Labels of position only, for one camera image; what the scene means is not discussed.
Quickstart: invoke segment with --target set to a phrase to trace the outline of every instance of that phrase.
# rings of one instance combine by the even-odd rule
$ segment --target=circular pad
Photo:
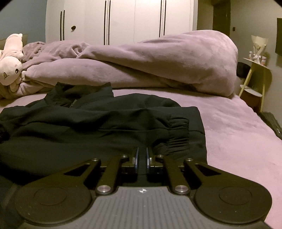
[[[200,186],[195,193],[195,203],[202,213],[227,224],[248,224],[263,219],[268,214],[272,199],[260,184],[244,187]]]
[[[226,187],[219,191],[219,197],[227,204],[242,205],[251,200],[252,194],[246,188]]]
[[[92,202],[84,186],[22,187],[15,199],[18,213],[32,224],[56,225],[82,215]]]

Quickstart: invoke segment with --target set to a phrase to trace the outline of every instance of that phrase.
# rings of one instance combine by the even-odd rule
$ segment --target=small jar
[[[262,56],[261,57],[261,65],[265,66],[265,62],[266,62],[266,57]]]

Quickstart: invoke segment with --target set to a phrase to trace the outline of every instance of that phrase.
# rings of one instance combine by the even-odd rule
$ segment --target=wardrobe door
[[[194,0],[163,0],[163,4],[163,35],[192,31]]]
[[[85,42],[91,45],[107,44],[109,0],[86,0]]]
[[[46,43],[62,40],[64,0],[48,0],[46,7]]]
[[[86,0],[65,0],[64,40],[85,41]]]
[[[161,35],[162,0],[136,0],[134,42]]]
[[[110,0],[108,44],[134,43],[135,0]]]

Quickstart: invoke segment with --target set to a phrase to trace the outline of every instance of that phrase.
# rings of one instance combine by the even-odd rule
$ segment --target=wooden shelf
[[[257,62],[255,62],[255,61],[253,61],[253,60],[250,60],[250,59],[248,59],[248,58],[243,58],[243,59],[244,59],[244,60],[251,61],[251,62],[253,62],[253,63],[255,63],[255,64],[259,65],[259,66],[262,66],[262,67],[264,67],[264,68],[266,68],[266,69],[269,69],[268,67],[266,67],[266,66],[264,66],[264,65],[262,65],[262,64],[258,64]]]
[[[254,89],[246,86],[244,91],[249,92],[250,94],[257,96],[257,97],[262,97],[263,95],[261,93],[258,93],[257,91],[255,91]]]

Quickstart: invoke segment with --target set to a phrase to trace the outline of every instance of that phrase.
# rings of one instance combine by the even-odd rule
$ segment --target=blue wall
[[[13,33],[28,34],[28,42],[45,42],[47,0],[12,0],[0,11],[0,40]]]

